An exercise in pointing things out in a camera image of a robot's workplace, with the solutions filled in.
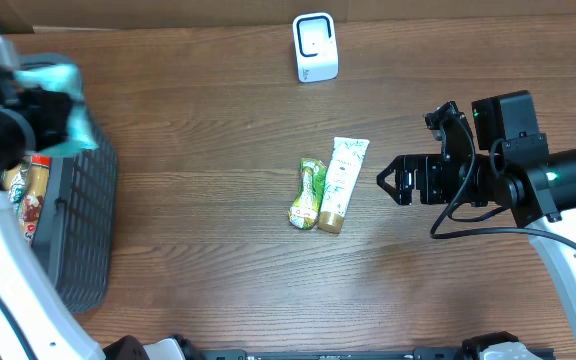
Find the teal snack packet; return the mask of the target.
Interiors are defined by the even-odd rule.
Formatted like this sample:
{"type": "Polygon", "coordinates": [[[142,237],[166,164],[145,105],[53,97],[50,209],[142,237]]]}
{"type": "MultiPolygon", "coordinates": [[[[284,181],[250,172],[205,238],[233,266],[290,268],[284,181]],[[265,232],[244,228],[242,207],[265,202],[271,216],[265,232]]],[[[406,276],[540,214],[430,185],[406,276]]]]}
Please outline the teal snack packet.
{"type": "Polygon", "coordinates": [[[38,90],[40,100],[36,153],[50,157],[74,157],[96,150],[91,120],[83,95],[79,69],[57,64],[18,70],[14,78],[25,90],[38,90]]]}

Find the red spaghetti packet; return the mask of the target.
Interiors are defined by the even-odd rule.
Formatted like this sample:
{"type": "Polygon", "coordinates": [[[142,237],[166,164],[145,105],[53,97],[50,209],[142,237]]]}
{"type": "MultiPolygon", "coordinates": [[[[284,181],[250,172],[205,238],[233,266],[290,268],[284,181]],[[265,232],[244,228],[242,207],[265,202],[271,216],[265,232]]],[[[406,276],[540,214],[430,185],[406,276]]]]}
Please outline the red spaghetti packet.
{"type": "Polygon", "coordinates": [[[43,155],[25,157],[16,167],[4,171],[2,181],[13,205],[22,237],[31,245],[44,205],[50,177],[51,158],[43,155]]]}

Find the green snack packet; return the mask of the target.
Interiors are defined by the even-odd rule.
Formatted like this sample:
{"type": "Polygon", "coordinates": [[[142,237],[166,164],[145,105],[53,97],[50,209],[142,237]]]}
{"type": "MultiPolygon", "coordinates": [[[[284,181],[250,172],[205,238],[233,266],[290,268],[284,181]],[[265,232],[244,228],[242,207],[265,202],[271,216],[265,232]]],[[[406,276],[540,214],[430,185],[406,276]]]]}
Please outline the green snack packet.
{"type": "Polygon", "coordinates": [[[289,222],[302,230],[312,229],[318,221],[324,193],[327,167],[319,160],[302,158],[300,185],[288,211],[289,222]]]}

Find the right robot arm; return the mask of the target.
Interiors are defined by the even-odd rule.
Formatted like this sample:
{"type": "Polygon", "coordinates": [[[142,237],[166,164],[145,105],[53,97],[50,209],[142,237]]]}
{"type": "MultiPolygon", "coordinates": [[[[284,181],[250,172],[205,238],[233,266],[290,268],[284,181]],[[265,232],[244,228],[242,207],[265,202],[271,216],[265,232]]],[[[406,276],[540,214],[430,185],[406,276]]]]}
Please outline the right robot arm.
{"type": "Polygon", "coordinates": [[[477,100],[472,112],[449,101],[425,114],[440,153],[399,155],[376,183],[399,205],[415,194],[443,205],[434,239],[527,236],[576,339],[576,149],[550,151],[526,90],[477,100]]]}

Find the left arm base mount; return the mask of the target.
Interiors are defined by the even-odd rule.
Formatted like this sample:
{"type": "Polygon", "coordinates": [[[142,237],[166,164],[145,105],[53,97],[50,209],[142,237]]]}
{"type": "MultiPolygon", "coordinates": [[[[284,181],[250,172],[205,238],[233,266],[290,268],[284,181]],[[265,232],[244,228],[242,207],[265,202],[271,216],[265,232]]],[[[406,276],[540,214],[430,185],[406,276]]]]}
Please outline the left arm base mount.
{"type": "Polygon", "coordinates": [[[188,360],[174,337],[143,345],[137,338],[127,335],[106,346],[103,353],[106,360],[188,360]]]}

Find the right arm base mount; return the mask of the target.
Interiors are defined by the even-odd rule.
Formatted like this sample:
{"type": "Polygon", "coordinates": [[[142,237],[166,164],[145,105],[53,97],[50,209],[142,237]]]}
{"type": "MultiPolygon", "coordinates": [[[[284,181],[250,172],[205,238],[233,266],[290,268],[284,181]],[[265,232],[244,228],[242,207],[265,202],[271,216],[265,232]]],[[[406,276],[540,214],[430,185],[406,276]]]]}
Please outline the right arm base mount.
{"type": "Polygon", "coordinates": [[[508,332],[475,336],[462,342],[465,359],[471,360],[540,360],[519,339],[508,332]]]}

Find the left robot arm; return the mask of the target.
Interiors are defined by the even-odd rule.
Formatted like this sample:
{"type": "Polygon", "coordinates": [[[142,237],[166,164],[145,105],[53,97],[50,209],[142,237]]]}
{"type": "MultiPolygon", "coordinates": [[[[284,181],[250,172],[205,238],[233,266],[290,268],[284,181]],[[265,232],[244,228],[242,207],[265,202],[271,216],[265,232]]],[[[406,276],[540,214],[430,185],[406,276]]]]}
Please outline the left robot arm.
{"type": "MultiPolygon", "coordinates": [[[[29,151],[66,138],[79,91],[34,85],[0,104],[0,175],[29,151]]],[[[105,354],[75,321],[22,238],[0,182],[0,356],[4,359],[102,359],[105,354]]]]}

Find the white Pantene tube gold cap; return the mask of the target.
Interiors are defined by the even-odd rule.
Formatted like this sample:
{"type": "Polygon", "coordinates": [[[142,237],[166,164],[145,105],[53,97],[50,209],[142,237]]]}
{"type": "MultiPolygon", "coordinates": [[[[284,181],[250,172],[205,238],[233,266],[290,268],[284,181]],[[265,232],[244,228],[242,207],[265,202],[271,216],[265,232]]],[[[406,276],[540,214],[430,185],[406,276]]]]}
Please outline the white Pantene tube gold cap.
{"type": "Polygon", "coordinates": [[[319,229],[335,234],[341,232],[369,144],[367,139],[334,138],[320,206],[319,229]]]}

